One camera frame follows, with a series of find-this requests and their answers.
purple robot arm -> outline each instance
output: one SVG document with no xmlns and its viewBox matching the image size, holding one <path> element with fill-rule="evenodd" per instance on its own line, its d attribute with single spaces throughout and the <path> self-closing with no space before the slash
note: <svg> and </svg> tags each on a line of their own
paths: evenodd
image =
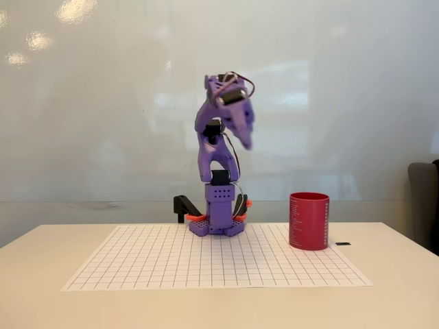
<svg viewBox="0 0 439 329">
<path fill-rule="evenodd" d="M 206 76 L 204 79 L 207 97 L 195 119 L 195 131 L 200 146 L 198 168 L 202 182 L 207 183 L 212 179 L 212 161 L 217 161 L 230 172 L 231 182 L 239 179 L 237 163 L 227 148 L 222 133 L 227 127 L 245 149 L 251 149 L 254 113 L 250 96 L 254 87 L 248 94 L 244 80 L 247 79 L 236 73 Z"/>
<path fill-rule="evenodd" d="M 184 221 L 183 216 L 186 215 L 191 221 L 190 231 L 198 236 L 233 236 L 244 230 L 247 195 L 241 191 L 235 211 L 232 211 L 235 185 L 241 172 L 236 154 L 235 159 L 224 139 L 226 137 L 230 142 L 224 132 L 228 128 L 245 149 L 252 147 L 254 113 L 250 96 L 254 92 L 254 85 L 251 93 L 248 93 L 244 81 L 253 85 L 250 80 L 235 72 L 206 76 L 204 79 L 207 97 L 197 113 L 195 131 L 200 146 L 198 169 L 201 181 L 205 183 L 206 214 L 201 214 L 184 195 L 174 198 L 174 212 L 178 214 L 179 223 Z M 211 171 L 212 161 L 217 161 L 224 170 Z"/>
</svg>

gray chair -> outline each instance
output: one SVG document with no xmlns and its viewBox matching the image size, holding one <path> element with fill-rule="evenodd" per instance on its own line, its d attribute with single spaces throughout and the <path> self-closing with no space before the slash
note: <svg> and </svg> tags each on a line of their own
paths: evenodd
<svg viewBox="0 0 439 329">
<path fill-rule="evenodd" d="M 408 168 L 412 194 L 415 241 L 431 250 L 430 234 L 438 203 L 438 170 L 430 163 L 412 163 Z"/>
</svg>

wire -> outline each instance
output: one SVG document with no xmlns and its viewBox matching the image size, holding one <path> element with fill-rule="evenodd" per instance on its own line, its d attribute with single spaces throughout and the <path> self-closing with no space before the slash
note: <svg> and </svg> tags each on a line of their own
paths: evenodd
<svg viewBox="0 0 439 329">
<path fill-rule="evenodd" d="M 238 181 L 239 181 L 239 178 L 241 177 L 241 166 L 239 165 L 238 155 L 236 154 L 235 148 L 233 147 L 232 141 L 230 140 L 228 135 L 225 132 L 222 132 L 221 135 L 224 135 L 227 138 L 228 143 L 232 147 L 233 154 L 235 155 L 235 159 L 236 159 L 236 164 L 238 166 L 238 173 L 239 173 Z"/>
<path fill-rule="evenodd" d="M 228 143 L 232 147 L 233 154 L 235 155 L 236 163 L 237 163 L 237 166 L 238 166 L 238 172 L 239 172 L 238 180 L 236 182 L 232 182 L 233 185 L 235 185 L 235 186 L 237 186 L 239 188 L 239 191 L 240 191 L 240 194 L 241 194 L 241 204 L 239 205 L 239 208 L 238 208 L 235 216 L 233 216 L 233 220 L 235 220 L 235 218 L 239 214 L 239 211 L 241 211 L 242 206 L 244 205 L 244 193 L 242 192 L 242 188 L 240 187 L 240 185 L 238 185 L 238 181 L 239 181 L 239 179 L 241 177 L 241 167 L 239 166 L 238 155 L 236 154 L 236 151 L 235 151 L 235 148 L 233 147 L 232 141 L 230 140 L 230 138 L 228 137 L 228 135 L 225 132 L 222 132 L 221 135 L 224 135 L 227 138 Z"/>
<path fill-rule="evenodd" d="M 241 193 L 241 204 L 239 205 L 238 211 L 236 212 L 235 216 L 233 216 L 233 218 L 232 218 L 232 220 L 235 220 L 235 218 L 239 214 L 239 211 L 241 211 L 241 208 L 244 205 L 244 193 L 242 193 L 242 188 L 240 187 L 240 185 L 238 185 L 237 182 L 232 182 L 232 184 L 237 186 L 239 188 L 240 193 Z"/>
<path fill-rule="evenodd" d="M 221 93 L 224 89 L 226 89 L 227 87 L 229 87 L 233 82 L 238 81 L 238 77 L 240 77 L 242 80 L 245 80 L 245 81 L 249 82 L 249 83 L 252 85 L 252 92 L 248 95 L 248 98 L 250 98 L 250 97 L 253 95 L 254 90 L 255 90 L 255 88 L 256 88 L 256 87 L 254 86 L 254 83 L 253 83 L 250 79 L 248 79 L 248 78 L 246 78 L 246 77 L 243 77 L 242 75 L 240 75 L 240 74 L 238 74 L 238 73 L 236 73 L 236 72 L 234 72 L 234 71 L 229 71 L 229 72 L 227 72 L 227 73 L 224 75 L 224 81 L 226 81 L 226 77 L 229 76 L 230 74 L 233 74 L 233 78 L 230 79 L 229 81 L 227 81 L 227 82 L 226 82 L 223 86 L 221 86 L 217 91 L 215 91 L 215 93 L 213 94 L 213 100 L 217 99 L 217 97 L 220 95 L 220 93 Z"/>
</svg>

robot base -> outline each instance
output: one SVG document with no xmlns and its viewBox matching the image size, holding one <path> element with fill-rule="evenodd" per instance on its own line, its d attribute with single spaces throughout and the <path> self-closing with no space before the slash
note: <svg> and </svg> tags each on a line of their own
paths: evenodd
<svg viewBox="0 0 439 329">
<path fill-rule="evenodd" d="M 244 231 L 243 221 L 233 221 L 233 226 L 230 228 L 212 228 L 209 221 L 192 221 L 189 223 L 189 230 L 198 236 L 205 236 L 208 234 L 224 234 L 226 236 L 234 236 Z"/>
</svg>

black bracket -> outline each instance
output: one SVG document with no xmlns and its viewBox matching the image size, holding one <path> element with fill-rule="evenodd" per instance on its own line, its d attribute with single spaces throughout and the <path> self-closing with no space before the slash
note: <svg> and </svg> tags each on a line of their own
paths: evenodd
<svg viewBox="0 0 439 329">
<path fill-rule="evenodd" d="M 242 195 L 238 195 L 238 198 L 235 202 L 233 216 L 242 216 L 247 212 L 247 200 L 248 197 L 246 194 L 244 194 L 244 198 L 242 197 Z"/>
<path fill-rule="evenodd" d="M 212 170 L 212 180 L 211 184 L 213 186 L 223 186 L 230 184 L 230 172 L 228 170 Z"/>
<path fill-rule="evenodd" d="M 185 215 L 201 216 L 202 213 L 193 205 L 185 195 L 174 197 L 174 214 L 178 215 L 178 222 L 185 222 Z"/>
</svg>

